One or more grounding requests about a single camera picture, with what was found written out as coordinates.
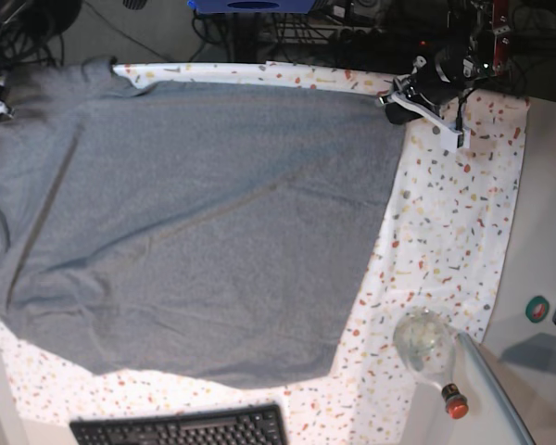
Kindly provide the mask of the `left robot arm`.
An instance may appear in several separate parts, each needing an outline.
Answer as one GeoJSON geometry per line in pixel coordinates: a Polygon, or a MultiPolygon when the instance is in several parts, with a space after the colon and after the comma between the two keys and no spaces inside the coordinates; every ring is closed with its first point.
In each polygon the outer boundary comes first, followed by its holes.
{"type": "Polygon", "coordinates": [[[453,128],[459,130],[469,95],[507,71],[510,31],[507,1],[450,1],[445,37],[422,41],[411,72],[378,96],[388,120],[440,119],[441,109],[457,100],[453,128]]]}

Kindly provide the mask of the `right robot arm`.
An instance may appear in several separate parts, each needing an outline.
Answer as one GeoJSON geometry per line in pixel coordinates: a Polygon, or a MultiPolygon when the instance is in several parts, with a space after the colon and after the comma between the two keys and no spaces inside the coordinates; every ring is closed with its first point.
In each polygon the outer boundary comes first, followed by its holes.
{"type": "Polygon", "coordinates": [[[78,18],[81,1],[0,1],[0,116],[12,116],[4,80],[17,67],[59,67],[63,34],[78,18]]]}

